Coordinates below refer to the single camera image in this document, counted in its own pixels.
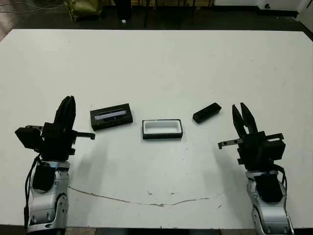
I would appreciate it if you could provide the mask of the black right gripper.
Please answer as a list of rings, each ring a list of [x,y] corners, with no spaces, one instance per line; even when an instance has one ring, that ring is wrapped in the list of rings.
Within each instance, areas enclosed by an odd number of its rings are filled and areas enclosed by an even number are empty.
[[[249,108],[240,103],[242,115],[235,105],[232,105],[233,124],[239,139],[218,143],[219,149],[229,145],[237,145],[239,153],[238,164],[244,165],[246,170],[274,170],[275,161],[282,159],[284,153],[283,134],[266,135],[264,131],[257,133],[255,119]]]

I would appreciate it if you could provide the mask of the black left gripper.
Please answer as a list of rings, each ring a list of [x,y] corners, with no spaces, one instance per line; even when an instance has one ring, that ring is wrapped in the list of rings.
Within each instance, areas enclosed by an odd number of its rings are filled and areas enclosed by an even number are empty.
[[[72,145],[78,137],[95,139],[94,133],[73,130],[76,117],[74,96],[66,96],[56,111],[54,123],[46,122],[43,126],[26,126],[31,134],[26,148],[42,154],[46,161],[66,161],[75,154]]]

